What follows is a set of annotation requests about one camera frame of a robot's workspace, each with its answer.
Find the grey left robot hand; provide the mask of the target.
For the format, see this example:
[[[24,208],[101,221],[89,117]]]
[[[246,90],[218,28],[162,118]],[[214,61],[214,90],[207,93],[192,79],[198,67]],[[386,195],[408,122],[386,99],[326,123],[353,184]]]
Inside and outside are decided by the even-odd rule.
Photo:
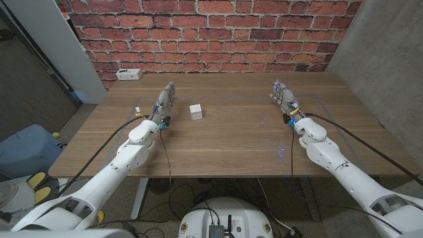
[[[153,107],[152,114],[148,119],[156,124],[160,124],[167,116],[171,115],[176,97],[175,85],[170,82],[157,97],[155,106]]]

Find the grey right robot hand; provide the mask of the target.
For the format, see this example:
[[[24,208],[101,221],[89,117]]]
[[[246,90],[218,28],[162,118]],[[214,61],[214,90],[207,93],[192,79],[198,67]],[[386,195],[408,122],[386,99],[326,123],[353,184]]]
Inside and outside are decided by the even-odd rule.
[[[301,112],[299,101],[294,93],[282,82],[276,80],[270,98],[274,100],[282,111],[284,122],[293,127],[305,116]]]

